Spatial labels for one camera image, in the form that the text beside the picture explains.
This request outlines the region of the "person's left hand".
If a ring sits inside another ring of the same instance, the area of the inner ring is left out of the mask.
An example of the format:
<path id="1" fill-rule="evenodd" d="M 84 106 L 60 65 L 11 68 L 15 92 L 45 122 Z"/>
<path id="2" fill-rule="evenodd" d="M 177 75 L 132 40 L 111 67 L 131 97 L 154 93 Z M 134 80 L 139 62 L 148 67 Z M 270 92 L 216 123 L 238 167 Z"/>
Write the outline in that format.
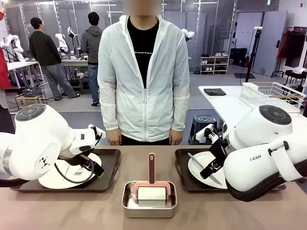
<path id="1" fill-rule="evenodd" d="M 182 139 L 183 139 L 183 132 L 170 129 L 169 132 L 170 145 L 179 145 L 182 142 Z"/>

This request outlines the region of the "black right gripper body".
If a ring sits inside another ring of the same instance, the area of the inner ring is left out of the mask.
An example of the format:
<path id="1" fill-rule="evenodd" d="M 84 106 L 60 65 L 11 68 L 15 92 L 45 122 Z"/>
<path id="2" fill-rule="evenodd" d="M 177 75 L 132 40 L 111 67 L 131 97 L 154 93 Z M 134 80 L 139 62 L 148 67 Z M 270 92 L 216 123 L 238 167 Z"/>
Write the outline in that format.
<path id="1" fill-rule="evenodd" d="M 209 152 L 215 157 L 212 161 L 213 164 L 223 164 L 226 159 L 222 143 L 220 139 L 217 139 L 209 148 Z"/>

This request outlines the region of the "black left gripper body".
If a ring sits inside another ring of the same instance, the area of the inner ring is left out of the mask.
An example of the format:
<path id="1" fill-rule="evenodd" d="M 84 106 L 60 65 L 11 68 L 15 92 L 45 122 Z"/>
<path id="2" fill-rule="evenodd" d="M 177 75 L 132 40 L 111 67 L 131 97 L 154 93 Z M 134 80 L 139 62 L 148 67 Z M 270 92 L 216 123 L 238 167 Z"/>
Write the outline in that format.
<path id="1" fill-rule="evenodd" d="M 68 159 L 68 164 L 71 166 L 80 165 L 85 168 L 93 168 L 94 162 L 88 157 L 83 154 L 79 154 L 74 156 L 73 158 Z"/>

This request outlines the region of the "person's right hand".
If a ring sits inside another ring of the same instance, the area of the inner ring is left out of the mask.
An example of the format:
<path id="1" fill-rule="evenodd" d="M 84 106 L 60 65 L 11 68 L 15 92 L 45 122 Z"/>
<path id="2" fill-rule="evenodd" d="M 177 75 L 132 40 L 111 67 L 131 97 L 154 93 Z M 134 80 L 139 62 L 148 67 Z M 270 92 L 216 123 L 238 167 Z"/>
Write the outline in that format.
<path id="1" fill-rule="evenodd" d="M 119 129 L 108 130 L 106 132 L 106 137 L 110 146 L 121 145 L 121 132 Z"/>

